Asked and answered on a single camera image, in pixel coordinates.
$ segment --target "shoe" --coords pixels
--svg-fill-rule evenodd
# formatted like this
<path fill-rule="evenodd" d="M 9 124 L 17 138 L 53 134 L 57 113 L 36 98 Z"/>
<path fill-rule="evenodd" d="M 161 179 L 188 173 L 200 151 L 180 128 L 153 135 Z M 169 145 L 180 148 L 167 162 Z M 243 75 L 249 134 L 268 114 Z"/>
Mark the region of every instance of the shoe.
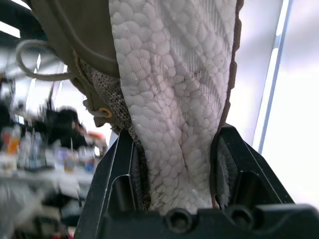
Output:
<path fill-rule="evenodd" d="M 79 18 L 67 7 L 65 20 L 52 1 L 41 1 L 46 8 L 31 2 L 49 41 L 54 42 L 53 31 L 61 29 L 74 55 L 72 73 L 79 72 L 78 78 L 93 86 L 115 125 L 127 129 L 145 152 L 149 209 L 164 214 L 176 207 L 191 213 L 218 207 L 210 149 L 230 107 L 243 0 L 109 0 L 108 6 L 94 0 L 85 10 L 80 8 L 84 1 L 70 4 L 84 19 L 93 7 L 93 22 L 108 8 L 110 22 L 106 14 L 103 19 L 112 27 L 114 51 L 108 35 L 101 44 L 106 35 L 98 30 L 103 24 L 77 25 Z M 47 11 L 56 14 L 50 16 L 57 19 L 54 30 L 44 20 Z"/>

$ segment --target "white wall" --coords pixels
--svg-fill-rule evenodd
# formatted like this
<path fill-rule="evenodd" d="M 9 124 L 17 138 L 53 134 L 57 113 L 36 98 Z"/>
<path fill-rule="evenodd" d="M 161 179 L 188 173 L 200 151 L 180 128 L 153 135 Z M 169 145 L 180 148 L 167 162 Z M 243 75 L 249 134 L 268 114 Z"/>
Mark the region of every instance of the white wall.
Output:
<path fill-rule="evenodd" d="M 297 203 L 319 208 L 319 1 L 294 0 L 263 156 Z"/>
<path fill-rule="evenodd" d="M 235 88 L 227 122 L 253 142 L 282 0 L 244 0 Z"/>

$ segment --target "cluttered desk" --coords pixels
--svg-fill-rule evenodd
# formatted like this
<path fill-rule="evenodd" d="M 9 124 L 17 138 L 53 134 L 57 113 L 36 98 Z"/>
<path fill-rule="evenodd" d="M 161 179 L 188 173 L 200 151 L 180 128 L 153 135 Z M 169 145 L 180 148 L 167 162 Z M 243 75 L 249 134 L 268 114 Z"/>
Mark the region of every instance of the cluttered desk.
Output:
<path fill-rule="evenodd" d="M 34 118 L 10 112 L 2 102 L 0 212 L 6 217 L 0 219 L 0 238 L 69 235 L 107 150 L 105 139 L 67 123 L 76 112 L 46 107 Z"/>

